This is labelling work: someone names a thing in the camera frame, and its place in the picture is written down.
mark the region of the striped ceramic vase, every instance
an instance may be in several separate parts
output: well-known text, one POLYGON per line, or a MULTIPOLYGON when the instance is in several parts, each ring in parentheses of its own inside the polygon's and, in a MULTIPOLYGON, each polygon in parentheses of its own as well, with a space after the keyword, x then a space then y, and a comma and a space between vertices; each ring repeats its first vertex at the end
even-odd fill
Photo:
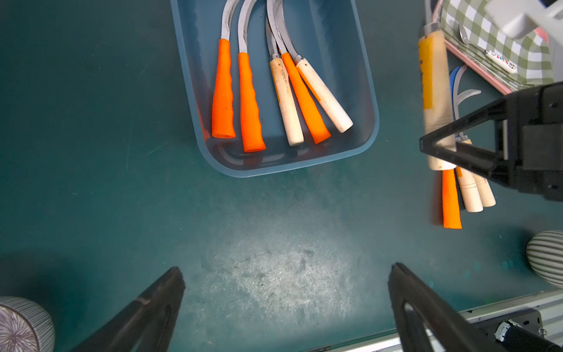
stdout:
POLYGON ((52 352, 55 328, 49 313, 35 302, 0 297, 0 351, 52 352))
POLYGON ((563 288, 563 231, 544 231, 533 236, 526 254, 536 274, 563 288))

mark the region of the green checkered fabric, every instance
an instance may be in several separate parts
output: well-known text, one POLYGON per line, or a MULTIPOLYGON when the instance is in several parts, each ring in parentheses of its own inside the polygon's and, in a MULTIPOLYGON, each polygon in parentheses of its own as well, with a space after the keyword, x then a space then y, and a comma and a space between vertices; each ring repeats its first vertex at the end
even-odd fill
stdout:
POLYGON ((485 14, 486 4, 486 0, 445 0, 441 24, 446 39, 513 91, 553 83, 547 43, 534 32, 517 40, 508 38, 485 14), (459 35, 460 24, 465 27, 471 43, 479 48, 463 44, 459 35), (484 50, 500 54, 516 64, 517 73, 509 74, 493 64, 484 50))

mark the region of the curved blade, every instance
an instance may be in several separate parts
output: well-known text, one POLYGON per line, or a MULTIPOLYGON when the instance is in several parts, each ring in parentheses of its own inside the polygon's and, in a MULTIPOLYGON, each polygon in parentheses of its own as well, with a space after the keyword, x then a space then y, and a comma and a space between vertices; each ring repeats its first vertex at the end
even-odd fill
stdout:
POLYGON ((287 49, 285 48, 285 44, 283 42, 282 36, 278 29, 278 25, 276 23, 276 14, 278 13, 279 2, 277 0, 267 0, 266 1, 266 8, 268 13, 268 21, 270 22, 270 26, 272 28, 272 33, 274 38, 276 39, 276 43, 280 49, 281 54, 285 54, 287 49))
POLYGON ((479 94, 481 94, 481 91, 477 89, 468 89, 466 91, 463 91, 458 95, 458 103, 461 104, 465 99, 479 94))
MULTIPOLYGON (((454 120, 459 119, 459 96, 457 92, 459 91, 459 82, 461 81, 461 76, 467 70, 467 65, 463 65, 455 74, 454 87, 453 87, 453 108, 454 108, 454 120)), ((459 137, 463 137, 465 134, 463 132, 458 133, 459 137)))
POLYGON ((287 27, 285 25, 285 16, 283 14, 283 0, 278 0, 279 8, 278 12, 276 13, 276 25, 278 26, 278 31, 280 32, 281 38, 285 43, 287 51, 291 54, 293 61, 298 63, 300 60, 298 59, 299 54, 297 50, 293 47, 293 43, 291 42, 291 38, 289 37, 289 33, 287 31, 287 27))
POLYGON ((239 15, 239 52, 248 53, 248 22, 257 0, 244 0, 239 15))
POLYGON ((235 13, 236 5, 240 0, 227 0, 223 8, 223 19, 221 21, 221 39, 231 40, 231 22, 235 13))
POLYGON ((276 38, 272 33, 270 20, 268 18, 266 18, 266 41, 268 42, 268 51, 270 52, 271 58, 277 59, 279 57, 278 46, 276 45, 276 38))

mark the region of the scratched surface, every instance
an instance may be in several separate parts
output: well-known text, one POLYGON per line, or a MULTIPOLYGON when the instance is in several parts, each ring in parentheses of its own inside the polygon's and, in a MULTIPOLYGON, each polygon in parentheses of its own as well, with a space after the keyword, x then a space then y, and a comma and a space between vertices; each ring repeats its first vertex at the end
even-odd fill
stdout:
MULTIPOLYGON (((493 185, 498 205, 464 212, 464 230, 433 224, 422 2, 407 2, 357 1, 374 145, 245 180, 198 151, 167 0, 1 2, 0 295, 43 305, 67 351, 177 265, 171 351, 300 351, 392 328, 396 261, 456 309, 548 288, 522 250, 563 229, 562 205, 493 185)), ((471 72, 469 87, 483 94, 462 113, 498 97, 471 72)))

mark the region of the blue plastic tray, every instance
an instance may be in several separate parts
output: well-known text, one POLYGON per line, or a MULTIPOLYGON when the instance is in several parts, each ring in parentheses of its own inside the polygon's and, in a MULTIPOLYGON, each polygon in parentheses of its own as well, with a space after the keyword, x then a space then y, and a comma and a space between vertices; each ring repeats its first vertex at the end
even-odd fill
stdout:
POLYGON ((284 0, 289 34, 297 51, 324 80, 354 125, 339 133, 317 103, 332 137, 315 145, 297 110, 305 143, 290 147, 270 71, 266 43, 266 0, 258 0, 248 27, 256 99, 267 149, 245 153, 240 138, 240 93, 236 25, 231 27, 231 57, 236 138, 211 137, 211 107, 215 88, 223 0, 171 0, 186 92, 199 149, 220 172, 249 177, 326 163, 368 149, 379 129, 379 112, 364 37, 354 0, 284 0))

